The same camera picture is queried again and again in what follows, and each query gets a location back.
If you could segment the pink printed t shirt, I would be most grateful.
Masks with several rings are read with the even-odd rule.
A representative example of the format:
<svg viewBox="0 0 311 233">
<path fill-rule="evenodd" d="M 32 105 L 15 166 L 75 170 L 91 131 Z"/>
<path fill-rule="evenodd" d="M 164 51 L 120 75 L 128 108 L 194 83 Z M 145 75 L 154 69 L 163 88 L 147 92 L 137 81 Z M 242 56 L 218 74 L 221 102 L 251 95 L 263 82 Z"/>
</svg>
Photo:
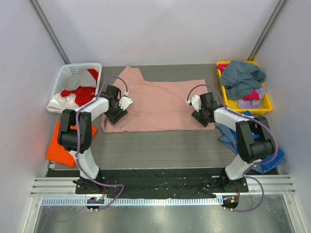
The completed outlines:
<svg viewBox="0 0 311 233">
<path fill-rule="evenodd" d="M 213 123 L 203 127 L 192 116 L 194 108 L 186 103 L 188 93 L 201 95 L 208 92 L 205 80 L 183 82 L 149 82 L 139 68 L 125 67 L 114 86 L 129 90 L 133 100 L 127 115 L 115 125 L 102 116 L 105 133 L 155 132 L 176 130 L 214 130 Z"/>
</svg>

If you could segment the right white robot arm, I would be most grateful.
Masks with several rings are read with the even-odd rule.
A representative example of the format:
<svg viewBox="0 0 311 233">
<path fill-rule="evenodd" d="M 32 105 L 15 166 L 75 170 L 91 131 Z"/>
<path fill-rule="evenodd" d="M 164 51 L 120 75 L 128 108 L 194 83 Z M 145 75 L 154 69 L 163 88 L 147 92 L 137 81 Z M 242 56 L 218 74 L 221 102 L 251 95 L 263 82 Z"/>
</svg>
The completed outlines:
<svg viewBox="0 0 311 233">
<path fill-rule="evenodd" d="M 202 126 L 216 122 L 236 132 L 237 155 L 221 171 L 219 185 L 222 190 L 229 192 L 236 189 L 251 167 L 269 156 L 276 157 L 276 139 L 265 117 L 235 112 L 224 104 L 218 104 L 211 92 L 188 97 L 187 104 L 194 108 L 191 115 Z"/>
</svg>

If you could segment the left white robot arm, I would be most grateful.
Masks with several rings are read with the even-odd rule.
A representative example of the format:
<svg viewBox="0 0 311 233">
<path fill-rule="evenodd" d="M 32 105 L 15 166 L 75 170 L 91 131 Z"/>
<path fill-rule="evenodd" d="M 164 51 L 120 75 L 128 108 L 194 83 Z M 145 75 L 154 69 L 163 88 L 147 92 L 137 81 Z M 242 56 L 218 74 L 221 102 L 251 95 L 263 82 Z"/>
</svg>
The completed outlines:
<svg viewBox="0 0 311 233">
<path fill-rule="evenodd" d="M 57 142 L 70 153 L 79 168 L 79 179 L 74 181 L 78 194 L 97 194 L 104 189 L 101 170 L 90 148 L 93 120 L 103 114 L 114 125 L 128 113 L 132 103 L 128 89 L 122 93 L 118 87 L 109 85 L 90 102 L 62 112 Z"/>
</svg>

